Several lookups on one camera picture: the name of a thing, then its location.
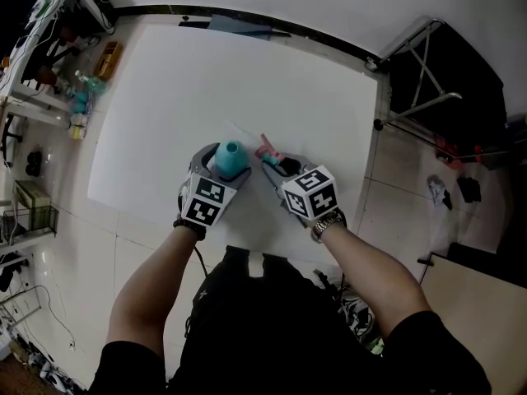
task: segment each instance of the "black edge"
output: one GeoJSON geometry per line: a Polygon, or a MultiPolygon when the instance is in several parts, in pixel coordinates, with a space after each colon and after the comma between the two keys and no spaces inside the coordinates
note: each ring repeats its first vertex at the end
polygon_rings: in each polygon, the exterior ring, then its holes
{"type": "Polygon", "coordinates": [[[452,243],[450,245],[446,257],[433,253],[431,257],[432,261],[434,256],[444,258],[449,262],[457,263],[463,267],[473,269],[474,271],[514,284],[515,286],[527,288],[527,277],[523,273],[527,265],[527,260],[522,257],[503,258],[495,253],[473,249],[458,243],[452,243]]]}
{"type": "Polygon", "coordinates": [[[325,34],[313,30],[306,26],[297,25],[296,23],[281,21],[270,16],[257,15],[256,13],[241,12],[231,9],[222,9],[220,7],[206,7],[206,6],[187,6],[187,5],[151,5],[151,6],[128,6],[117,7],[112,10],[112,16],[115,18],[120,16],[141,16],[141,15],[186,15],[186,16],[208,16],[223,15],[239,21],[254,23],[255,25],[271,26],[276,30],[288,32],[289,34],[303,36],[309,40],[316,41],[321,44],[333,47],[343,53],[352,55],[360,60],[366,61],[368,58],[378,62],[379,57],[357,47],[354,44],[348,43],[343,39],[336,38],[332,35],[325,34]]]}

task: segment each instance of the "white table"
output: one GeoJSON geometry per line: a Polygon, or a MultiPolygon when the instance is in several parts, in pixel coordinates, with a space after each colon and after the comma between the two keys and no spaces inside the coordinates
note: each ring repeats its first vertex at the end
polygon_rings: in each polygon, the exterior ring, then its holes
{"type": "MultiPolygon", "coordinates": [[[[38,0],[35,4],[38,6],[44,0],[38,0]]],[[[100,25],[109,33],[114,31],[113,27],[107,27],[110,23],[105,16],[100,12],[93,0],[80,0],[84,7],[93,15],[100,25]]],[[[64,0],[51,0],[52,4],[45,12],[45,16],[35,17],[36,13],[31,17],[30,21],[35,21],[33,30],[29,33],[27,41],[20,47],[12,50],[10,60],[11,65],[4,73],[0,81],[0,101],[4,104],[9,104],[7,109],[2,113],[2,127],[5,123],[5,117],[8,114],[29,117],[41,122],[53,124],[54,126],[68,125],[67,116],[60,115],[69,113],[68,104],[63,100],[48,95],[45,92],[37,91],[29,86],[21,83],[22,74],[26,68],[26,64],[30,59],[31,49],[33,49],[39,42],[40,36],[44,33],[48,24],[54,21],[54,13],[63,5],[64,0]],[[29,103],[36,104],[35,106],[22,106],[16,102],[12,102],[10,97],[15,97],[29,103]],[[41,109],[40,106],[51,106],[51,109],[41,109]]]]}
{"type": "MultiPolygon", "coordinates": [[[[148,221],[171,224],[192,155],[264,132],[336,177],[352,221],[364,179],[377,82],[285,45],[215,30],[148,26],[123,71],[105,118],[88,197],[148,221]]],[[[208,231],[231,244],[332,263],[279,201],[251,156],[253,174],[208,231]]]]}

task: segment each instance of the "bottle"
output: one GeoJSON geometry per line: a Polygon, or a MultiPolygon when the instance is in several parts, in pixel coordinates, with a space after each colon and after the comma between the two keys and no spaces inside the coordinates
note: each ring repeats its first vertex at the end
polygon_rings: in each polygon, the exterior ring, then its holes
{"type": "Polygon", "coordinates": [[[106,84],[98,77],[86,75],[84,72],[81,72],[80,70],[77,70],[75,72],[75,76],[77,77],[79,81],[86,83],[86,88],[89,91],[97,95],[102,95],[105,93],[106,84]]]}
{"type": "Polygon", "coordinates": [[[241,142],[223,142],[216,150],[215,162],[220,177],[228,180],[249,166],[249,157],[241,142]]]}

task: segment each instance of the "red object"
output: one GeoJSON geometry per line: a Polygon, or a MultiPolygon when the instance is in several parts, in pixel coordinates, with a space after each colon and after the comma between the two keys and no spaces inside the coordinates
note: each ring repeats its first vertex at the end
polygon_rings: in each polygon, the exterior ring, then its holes
{"type": "Polygon", "coordinates": [[[267,152],[270,156],[274,156],[278,161],[282,162],[285,159],[285,156],[281,155],[280,152],[273,148],[273,145],[271,145],[271,142],[263,133],[260,137],[262,138],[263,145],[258,148],[254,154],[261,159],[262,155],[267,152]]]}
{"type": "MultiPolygon", "coordinates": [[[[449,154],[452,154],[453,156],[457,156],[459,154],[457,145],[452,145],[450,143],[447,143],[447,141],[443,139],[442,137],[436,137],[435,141],[438,147],[444,149],[449,154]]],[[[478,154],[482,151],[483,149],[481,148],[481,145],[474,145],[474,154],[478,154]]],[[[444,152],[440,152],[440,154],[441,156],[448,156],[444,152]]],[[[477,162],[481,162],[481,156],[475,156],[474,158],[477,162]]],[[[451,162],[444,162],[444,164],[449,166],[453,170],[461,170],[464,168],[464,165],[466,163],[462,162],[461,160],[453,160],[451,162]]]]}

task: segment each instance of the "small bottle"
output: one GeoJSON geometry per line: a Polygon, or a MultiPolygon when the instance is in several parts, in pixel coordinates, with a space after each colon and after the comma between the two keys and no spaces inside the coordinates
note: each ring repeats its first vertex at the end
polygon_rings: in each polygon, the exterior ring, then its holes
{"type": "Polygon", "coordinates": [[[77,77],[79,81],[86,83],[86,88],[89,91],[97,95],[102,95],[105,93],[106,84],[98,77],[86,75],[84,72],[81,72],[80,70],[77,70],[75,72],[75,76],[77,77]]]}

